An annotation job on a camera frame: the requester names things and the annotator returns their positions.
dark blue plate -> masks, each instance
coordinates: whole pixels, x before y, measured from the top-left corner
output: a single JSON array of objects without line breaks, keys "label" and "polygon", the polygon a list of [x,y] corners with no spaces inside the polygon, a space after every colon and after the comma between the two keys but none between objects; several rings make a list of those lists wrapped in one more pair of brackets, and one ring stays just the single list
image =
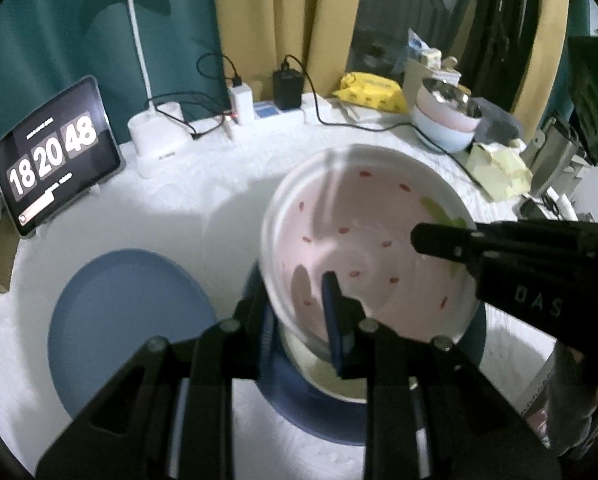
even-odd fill
[{"label": "dark blue plate", "polygon": [[199,284],[159,254],[104,254],[68,282],[52,314],[48,360],[63,407],[74,417],[151,336],[199,336],[216,322]]},{"label": "dark blue plate", "polygon": [[[246,283],[246,296],[255,293],[261,275],[255,267]],[[294,367],[278,329],[278,319],[268,305],[261,336],[259,390],[275,410],[289,422],[331,442],[365,444],[365,404],[335,399],[310,384]],[[483,303],[458,346],[479,365],[486,344],[486,309]]]}]

yellow packet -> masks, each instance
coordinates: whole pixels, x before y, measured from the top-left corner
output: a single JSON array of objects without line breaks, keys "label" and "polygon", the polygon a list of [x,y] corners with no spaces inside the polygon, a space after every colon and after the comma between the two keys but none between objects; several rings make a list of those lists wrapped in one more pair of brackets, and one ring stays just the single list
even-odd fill
[{"label": "yellow packet", "polygon": [[364,72],[351,72],[341,78],[333,95],[342,101],[384,112],[408,113],[408,104],[396,81]]}]

desk lamp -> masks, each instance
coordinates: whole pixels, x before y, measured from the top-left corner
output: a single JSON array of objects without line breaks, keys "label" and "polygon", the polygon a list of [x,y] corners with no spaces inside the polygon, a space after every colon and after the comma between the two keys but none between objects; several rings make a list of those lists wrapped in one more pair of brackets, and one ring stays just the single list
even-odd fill
[{"label": "desk lamp", "polygon": [[137,151],[137,170],[143,178],[151,178],[155,173],[162,170],[166,164],[171,164],[175,159],[180,159],[191,153],[194,140],[190,136],[191,130],[158,111],[162,110],[169,116],[183,121],[183,113],[179,103],[163,103],[156,109],[151,101],[152,88],[150,87],[148,69],[143,57],[134,0],[127,1],[134,46],[139,58],[149,105],[147,110],[130,118],[128,129]]}]

black power adapter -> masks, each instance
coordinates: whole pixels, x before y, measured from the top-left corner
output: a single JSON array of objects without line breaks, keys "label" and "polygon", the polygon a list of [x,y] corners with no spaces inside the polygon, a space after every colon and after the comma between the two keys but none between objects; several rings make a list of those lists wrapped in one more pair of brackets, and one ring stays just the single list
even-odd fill
[{"label": "black power adapter", "polygon": [[281,68],[272,72],[272,95],[274,105],[279,110],[301,108],[304,75],[290,68],[287,61],[281,63]]}]

white table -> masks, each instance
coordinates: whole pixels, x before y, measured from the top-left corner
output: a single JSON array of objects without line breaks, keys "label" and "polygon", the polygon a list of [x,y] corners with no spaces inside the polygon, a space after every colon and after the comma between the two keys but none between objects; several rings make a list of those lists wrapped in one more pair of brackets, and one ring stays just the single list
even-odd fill
[{"label": "white table", "polygon": [[[37,236],[19,245],[12,288],[0,296],[0,430],[34,470],[70,422],[47,359],[54,305],[68,280],[111,250],[142,248],[180,264],[205,289],[218,317],[229,316],[257,258],[260,224],[276,186],[291,168],[331,146],[366,143],[405,152],[431,166],[457,191],[476,221],[515,220],[513,201],[489,203],[446,156],[421,148],[409,127],[371,133],[301,126],[233,142],[216,133],[196,155],[158,178],[136,172],[136,152],[122,146],[126,169]],[[552,351],[546,335],[488,308],[482,370],[514,401]],[[360,447],[307,435],[279,416],[249,381],[234,385],[234,442],[239,480],[360,479]]]}]

